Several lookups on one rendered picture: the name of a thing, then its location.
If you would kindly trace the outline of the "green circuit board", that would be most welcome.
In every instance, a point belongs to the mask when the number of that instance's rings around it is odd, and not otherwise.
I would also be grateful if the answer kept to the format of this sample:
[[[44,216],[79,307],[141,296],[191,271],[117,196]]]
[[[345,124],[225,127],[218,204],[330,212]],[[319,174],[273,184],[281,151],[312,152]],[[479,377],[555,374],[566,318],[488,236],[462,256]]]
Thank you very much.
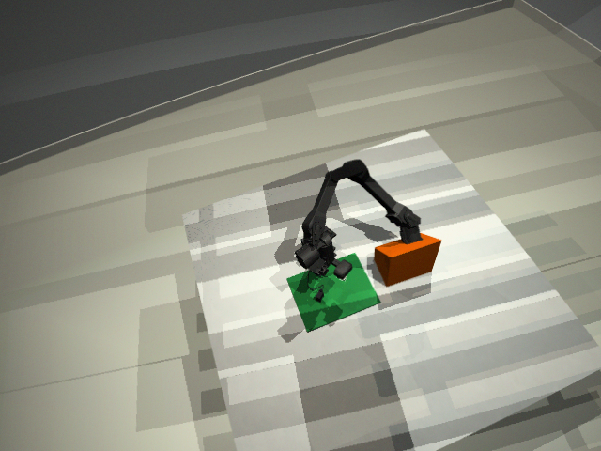
[[[333,265],[327,268],[329,271],[325,276],[306,271],[286,278],[307,333],[381,303],[356,253],[337,260],[343,259],[352,264],[345,279],[334,275],[336,267]],[[321,289],[324,297],[319,303],[316,295]]]

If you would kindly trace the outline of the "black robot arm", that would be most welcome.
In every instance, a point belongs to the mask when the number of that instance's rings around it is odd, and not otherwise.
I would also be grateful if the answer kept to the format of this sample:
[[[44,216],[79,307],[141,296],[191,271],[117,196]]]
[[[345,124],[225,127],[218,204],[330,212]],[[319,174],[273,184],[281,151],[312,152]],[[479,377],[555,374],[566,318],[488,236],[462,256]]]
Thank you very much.
[[[343,166],[327,172],[315,205],[301,226],[305,244],[295,252],[296,258],[304,269],[309,269],[319,277],[325,276],[331,265],[327,258],[320,258],[320,255],[331,253],[332,239],[337,235],[330,228],[324,232],[327,209],[338,181],[345,178],[361,184],[386,209],[387,219],[397,227],[400,226],[399,233],[404,244],[424,240],[419,228],[421,217],[407,206],[396,202],[371,177],[368,167],[361,159],[347,161]]]

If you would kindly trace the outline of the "black connector plug with cable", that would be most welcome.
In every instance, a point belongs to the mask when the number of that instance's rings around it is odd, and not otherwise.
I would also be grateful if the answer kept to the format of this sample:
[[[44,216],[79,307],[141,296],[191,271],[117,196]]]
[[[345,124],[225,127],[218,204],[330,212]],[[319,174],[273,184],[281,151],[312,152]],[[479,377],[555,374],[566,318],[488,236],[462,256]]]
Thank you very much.
[[[308,278],[307,278],[307,286],[308,286]],[[309,286],[308,286],[309,287]],[[310,288],[310,287],[309,287]],[[323,289],[323,288],[322,288]],[[316,295],[316,301],[321,303],[322,298],[324,297],[324,292],[323,290],[320,290],[317,295]]]

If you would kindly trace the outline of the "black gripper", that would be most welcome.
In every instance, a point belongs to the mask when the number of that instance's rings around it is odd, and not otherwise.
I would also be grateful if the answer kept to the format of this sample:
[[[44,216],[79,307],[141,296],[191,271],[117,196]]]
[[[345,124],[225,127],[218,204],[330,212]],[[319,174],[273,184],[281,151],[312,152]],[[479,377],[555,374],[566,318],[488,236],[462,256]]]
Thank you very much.
[[[345,279],[352,270],[352,264],[347,262],[344,259],[341,262],[339,260],[337,260],[335,258],[337,256],[337,254],[333,252],[335,249],[336,248],[333,246],[331,253],[329,253],[328,255],[325,255],[325,256],[320,255],[320,258],[323,258],[325,260],[327,258],[329,260],[329,262],[331,263],[331,265],[336,267],[333,272],[334,275],[337,276],[337,278]]]

